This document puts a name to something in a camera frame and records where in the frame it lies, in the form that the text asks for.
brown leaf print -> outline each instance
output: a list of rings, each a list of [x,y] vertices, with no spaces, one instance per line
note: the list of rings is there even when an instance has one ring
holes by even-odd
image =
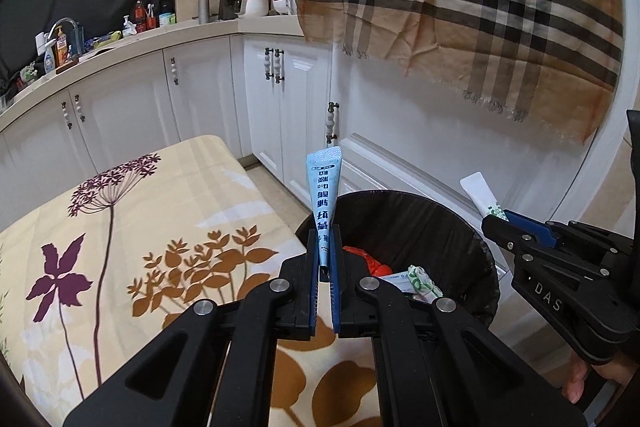
[[[219,253],[216,257],[220,259],[220,261],[230,261],[232,263],[235,263],[236,265],[244,261],[242,252],[238,250],[238,248],[229,248],[229,250],[225,250]]]
[[[253,290],[258,284],[262,284],[263,282],[267,282],[269,280],[268,273],[254,273],[251,277],[249,277],[246,281],[242,283],[240,289],[238,290],[238,295],[236,296],[237,300],[244,299],[251,290]]]
[[[222,288],[222,286],[226,286],[229,282],[230,279],[228,277],[224,277],[223,275],[212,275],[203,284],[207,288]]]
[[[258,239],[260,239],[260,234],[254,235],[253,237],[248,237],[247,239],[244,240],[244,243],[242,245],[244,247],[250,247],[256,241],[258,241]]]
[[[171,250],[166,251],[166,254],[164,255],[164,263],[169,268],[175,268],[177,266],[180,266],[181,262],[182,262],[182,259],[180,257],[180,254]]]
[[[202,284],[196,283],[189,286],[187,293],[184,294],[184,303],[193,301],[196,297],[198,297],[202,293]]]
[[[252,248],[247,252],[244,258],[249,261],[249,263],[264,263],[277,253],[278,252],[271,250],[270,248]]]
[[[202,281],[207,275],[209,275],[209,270],[198,270],[191,277],[191,283]]]
[[[180,284],[180,277],[182,276],[182,270],[180,268],[174,268],[169,272],[169,282],[174,286]]]
[[[172,288],[171,286],[165,286],[162,288],[162,292],[169,298],[177,299],[184,292],[184,288]]]
[[[142,277],[140,278],[140,281],[138,281],[137,277],[133,277],[133,284],[131,286],[127,286],[127,293],[131,293],[131,298],[134,299],[140,295],[140,288],[142,288]]]
[[[179,313],[169,313],[162,322],[162,329],[166,328],[169,324],[171,324],[175,319],[180,316]]]
[[[219,241],[216,241],[213,244],[213,247],[209,247],[209,248],[215,248],[216,250],[222,250],[223,248],[226,247],[226,245],[229,244],[229,234],[224,235],[222,238],[220,238]]]
[[[273,369],[271,407],[289,409],[298,401],[305,386],[306,377],[302,368],[282,349],[277,349]]]
[[[200,258],[203,261],[209,262],[211,257],[213,256],[213,248],[208,248],[206,253],[201,253]]]
[[[218,254],[216,257],[222,262],[216,263],[211,267],[211,269],[215,272],[232,272],[236,268],[236,266],[244,261],[244,257],[242,256],[241,251],[237,248],[230,248],[229,250],[223,251],[222,253]]]
[[[351,427],[382,427],[382,420],[380,416],[365,418],[364,420],[354,423]]]
[[[141,315],[144,315],[149,309],[149,304],[151,304],[151,297],[148,296],[143,297],[142,299],[138,299],[137,301],[133,301],[131,314],[134,317],[140,317]]]
[[[151,299],[151,311],[155,311],[158,309],[158,306],[162,303],[162,290],[156,293]]]
[[[340,362],[318,382],[311,402],[316,427],[338,425],[358,412],[362,397],[376,384],[376,372],[353,360]]]
[[[318,317],[316,335],[311,337],[310,341],[278,341],[278,345],[296,351],[314,351],[315,349],[331,346],[335,342],[336,336],[334,330],[328,327],[321,317]]]

red bottle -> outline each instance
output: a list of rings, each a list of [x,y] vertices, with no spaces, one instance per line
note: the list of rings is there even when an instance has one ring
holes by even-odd
[[[142,0],[136,1],[136,8],[133,12],[133,20],[136,23],[136,33],[146,31],[146,11]]]

thermos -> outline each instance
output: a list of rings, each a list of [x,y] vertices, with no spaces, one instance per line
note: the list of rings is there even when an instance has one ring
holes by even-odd
[[[209,0],[198,0],[198,24],[209,22]]]

countertop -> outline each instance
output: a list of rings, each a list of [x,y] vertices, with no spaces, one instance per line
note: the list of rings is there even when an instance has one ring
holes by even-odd
[[[60,74],[49,73],[23,89],[14,98],[14,104],[0,114],[0,131],[46,98],[90,74],[97,73],[125,60],[154,51],[224,35],[265,34],[302,37],[302,29],[295,15],[279,15],[255,19],[235,19],[199,25],[197,20],[163,26],[139,35],[121,39],[105,48],[109,51],[88,58]]]

white door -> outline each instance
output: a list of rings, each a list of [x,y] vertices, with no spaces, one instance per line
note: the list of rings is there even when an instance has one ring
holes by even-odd
[[[19,173],[12,187],[16,196],[10,213],[12,222],[95,176],[71,107],[71,97],[64,89],[2,131]]]
[[[549,219],[580,168],[588,144],[560,140],[535,122],[516,123],[463,100],[391,62],[334,48],[332,102],[346,174],[353,185],[427,195],[478,227],[460,179],[481,171],[504,208]]]
[[[280,100],[283,182],[306,206],[311,206],[306,179],[306,155],[326,147],[331,48],[302,39],[280,39],[284,80]]]
[[[229,37],[165,49],[164,70],[180,140],[213,134],[242,157]]]
[[[280,93],[284,83],[265,76],[264,50],[277,47],[272,38],[244,38],[244,82],[249,112],[249,132],[254,155],[282,181]]]
[[[98,172],[180,141],[162,52],[92,74],[69,91]]]

